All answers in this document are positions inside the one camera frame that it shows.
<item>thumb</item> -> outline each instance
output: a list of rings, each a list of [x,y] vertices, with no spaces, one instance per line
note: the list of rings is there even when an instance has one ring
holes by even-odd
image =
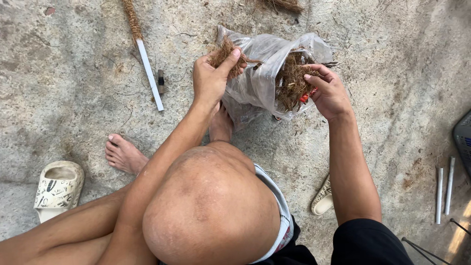
[[[225,75],[229,74],[229,71],[236,65],[237,61],[240,58],[240,50],[235,48],[231,54],[222,62],[218,67],[218,70],[223,72]]]
[[[322,78],[320,78],[319,76],[305,74],[304,80],[306,80],[306,82],[310,83],[311,85],[318,87],[318,89],[321,91],[326,91],[330,89],[330,84],[322,80]]]

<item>forearm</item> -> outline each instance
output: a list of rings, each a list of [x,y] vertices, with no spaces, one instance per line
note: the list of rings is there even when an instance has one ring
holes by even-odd
[[[356,218],[381,222],[381,203],[366,164],[353,110],[329,121],[330,182],[338,224]]]
[[[120,209],[116,228],[124,225],[137,231],[141,230],[144,212],[161,185],[165,173],[176,158],[200,145],[209,126],[211,111],[212,109],[202,105],[191,106],[183,120],[136,177]]]

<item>black shorts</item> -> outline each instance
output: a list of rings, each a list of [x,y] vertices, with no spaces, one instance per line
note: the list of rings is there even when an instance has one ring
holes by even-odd
[[[291,241],[258,265],[317,265],[307,247],[296,245],[301,229],[294,223]],[[332,265],[413,265],[399,239],[382,223],[355,219],[343,223],[333,235]]]

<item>dark plastic basket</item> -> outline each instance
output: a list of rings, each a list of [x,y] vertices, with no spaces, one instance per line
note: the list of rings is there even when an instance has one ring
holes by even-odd
[[[453,138],[460,152],[464,168],[471,177],[471,110],[458,122],[453,129]]]

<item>foot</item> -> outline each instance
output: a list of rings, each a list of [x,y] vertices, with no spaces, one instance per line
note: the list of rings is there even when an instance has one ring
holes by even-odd
[[[108,165],[132,174],[138,174],[149,161],[132,143],[119,134],[110,134],[106,142],[105,158]]]
[[[230,142],[233,129],[234,123],[224,105],[221,105],[209,125],[210,141]]]

